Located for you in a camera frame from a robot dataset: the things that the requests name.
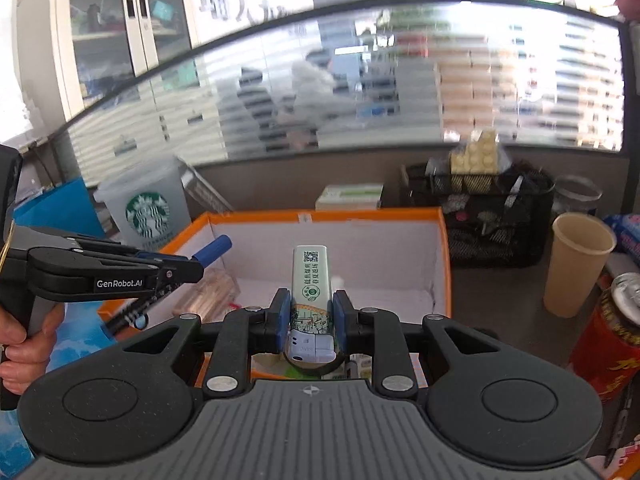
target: paper cup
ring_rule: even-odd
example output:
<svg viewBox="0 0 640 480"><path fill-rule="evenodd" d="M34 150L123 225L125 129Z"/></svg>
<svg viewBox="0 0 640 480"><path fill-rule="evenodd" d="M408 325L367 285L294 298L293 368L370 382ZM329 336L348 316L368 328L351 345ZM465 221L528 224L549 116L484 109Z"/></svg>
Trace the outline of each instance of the paper cup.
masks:
<svg viewBox="0 0 640 480"><path fill-rule="evenodd" d="M604 222L583 213L560 215L553 230L543 301L545 308L556 316L573 317L616 246L616 235Z"/></svg>

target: finger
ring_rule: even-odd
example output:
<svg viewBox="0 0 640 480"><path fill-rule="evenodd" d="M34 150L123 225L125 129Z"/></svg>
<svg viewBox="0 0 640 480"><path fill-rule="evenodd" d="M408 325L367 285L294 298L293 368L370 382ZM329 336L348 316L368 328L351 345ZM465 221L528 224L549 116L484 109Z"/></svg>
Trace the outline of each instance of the finger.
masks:
<svg viewBox="0 0 640 480"><path fill-rule="evenodd" d="M14 381L3 380L2 384L12 394L21 395L30 386L31 383L16 383Z"/></svg>
<svg viewBox="0 0 640 480"><path fill-rule="evenodd" d="M47 360L44 363L24 364L5 361L0 364L0 377L14 383L31 384L38 377L44 375L47 369Z"/></svg>
<svg viewBox="0 0 640 480"><path fill-rule="evenodd" d="M0 308L0 344L11 345L23 342L27 332L15 317Z"/></svg>
<svg viewBox="0 0 640 480"><path fill-rule="evenodd" d="M57 340L58 336L55 332L49 335L38 332L24 343L7 346L4 354L15 363L43 363L49 359Z"/></svg>
<svg viewBox="0 0 640 480"><path fill-rule="evenodd" d="M42 322L42 331L47 335L55 332L64 320L65 304L59 303L47 314L47 317L45 317Z"/></svg>

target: beverage can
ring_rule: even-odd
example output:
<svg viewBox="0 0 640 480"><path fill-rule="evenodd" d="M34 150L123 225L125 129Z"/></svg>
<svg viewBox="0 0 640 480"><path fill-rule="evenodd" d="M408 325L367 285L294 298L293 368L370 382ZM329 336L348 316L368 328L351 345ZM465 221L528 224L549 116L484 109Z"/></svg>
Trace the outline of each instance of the beverage can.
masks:
<svg viewBox="0 0 640 480"><path fill-rule="evenodd" d="M613 280L569 358L569 368L610 400L640 368L640 274Z"/></svg>

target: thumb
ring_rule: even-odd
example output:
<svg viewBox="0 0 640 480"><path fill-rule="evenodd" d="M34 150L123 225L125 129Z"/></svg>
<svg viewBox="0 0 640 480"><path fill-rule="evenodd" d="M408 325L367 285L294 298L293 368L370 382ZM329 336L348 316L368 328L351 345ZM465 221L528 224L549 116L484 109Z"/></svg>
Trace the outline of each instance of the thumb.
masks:
<svg viewBox="0 0 640 480"><path fill-rule="evenodd" d="M15 317L0 307L0 344L17 345L27 339L27 331Z"/></svg>

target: qr code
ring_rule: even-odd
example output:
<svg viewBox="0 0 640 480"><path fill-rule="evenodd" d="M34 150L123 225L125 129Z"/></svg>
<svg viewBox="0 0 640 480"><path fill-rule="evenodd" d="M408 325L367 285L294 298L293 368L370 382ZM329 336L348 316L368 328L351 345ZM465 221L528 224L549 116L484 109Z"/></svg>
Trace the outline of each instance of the qr code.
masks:
<svg viewBox="0 0 640 480"><path fill-rule="evenodd" d="M318 251L305 251L305 262L317 262Z"/></svg>

